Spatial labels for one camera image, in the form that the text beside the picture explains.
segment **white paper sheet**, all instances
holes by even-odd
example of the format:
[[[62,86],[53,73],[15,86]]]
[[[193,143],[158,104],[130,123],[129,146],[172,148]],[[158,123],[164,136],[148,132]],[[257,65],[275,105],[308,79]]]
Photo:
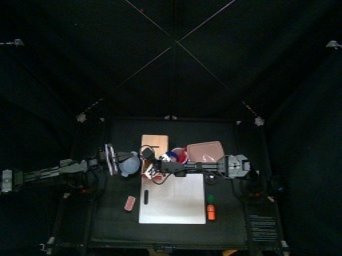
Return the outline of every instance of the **white paper sheet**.
[[[205,207],[204,174],[172,175],[164,185],[142,178],[140,223],[206,224]]]

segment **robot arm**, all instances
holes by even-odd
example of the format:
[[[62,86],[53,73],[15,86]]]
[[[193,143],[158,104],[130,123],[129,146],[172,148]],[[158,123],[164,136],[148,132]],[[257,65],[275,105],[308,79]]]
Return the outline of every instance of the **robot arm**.
[[[184,177],[188,173],[204,173],[205,170],[218,172],[226,178],[234,179],[237,177],[245,177],[252,171],[252,166],[249,159],[244,155],[226,155],[217,163],[189,162],[181,164],[177,162],[156,160],[146,171],[146,177],[153,179],[158,173],[172,173],[178,177]]]

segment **black tent wall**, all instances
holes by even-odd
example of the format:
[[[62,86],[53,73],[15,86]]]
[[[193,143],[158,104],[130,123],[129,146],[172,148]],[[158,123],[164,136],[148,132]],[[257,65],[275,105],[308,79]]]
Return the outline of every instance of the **black tent wall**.
[[[182,38],[229,1],[133,3]],[[118,91],[113,87],[174,44],[128,1],[3,1],[0,7],[0,41],[22,37],[27,44],[0,47],[2,170],[34,170],[67,158],[81,126],[75,117],[106,95],[90,115],[240,120],[254,118],[245,100],[266,119],[273,170],[287,184],[281,214],[289,244],[299,255],[340,254],[342,49],[325,48],[341,39],[340,1],[237,1],[184,44],[225,85],[174,47]],[[173,16],[173,7],[184,12]],[[15,203],[0,198],[0,249],[46,240],[54,213],[29,206],[42,199],[50,208],[55,198],[45,198],[21,195]],[[19,223],[30,224],[22,229]],[[41,233],[38,225],[47,227]]]

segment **orange object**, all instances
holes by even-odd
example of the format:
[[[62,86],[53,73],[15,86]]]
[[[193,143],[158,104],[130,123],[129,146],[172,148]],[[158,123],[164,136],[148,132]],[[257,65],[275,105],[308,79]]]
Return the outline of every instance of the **orange object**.
[[[208,205],[208,214],[209,214],[209,220],[216,220],[217,219],[216,206],[213,204]]]

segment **marker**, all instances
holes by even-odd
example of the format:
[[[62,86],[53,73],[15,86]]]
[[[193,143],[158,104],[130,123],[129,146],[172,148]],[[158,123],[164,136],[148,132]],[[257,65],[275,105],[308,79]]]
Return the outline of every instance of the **marker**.
[[[216,206],[213,204],[208,205],[208,214],[209,214],[209,220],[216,220]]]
[[[214,196],[212,194],[209,195],[208,201],[209,201],[209,205],[208,205],[209,220],[216,220],[217,214],[216,214],[216,206],[214,206]]]
[[[126,202],[126,205],[125,205],[125,210],[132,212],[133,209],[134,209],[134,203],[136,203],[136,197],[134,196],[129,196],[128,198],[128,202]]]

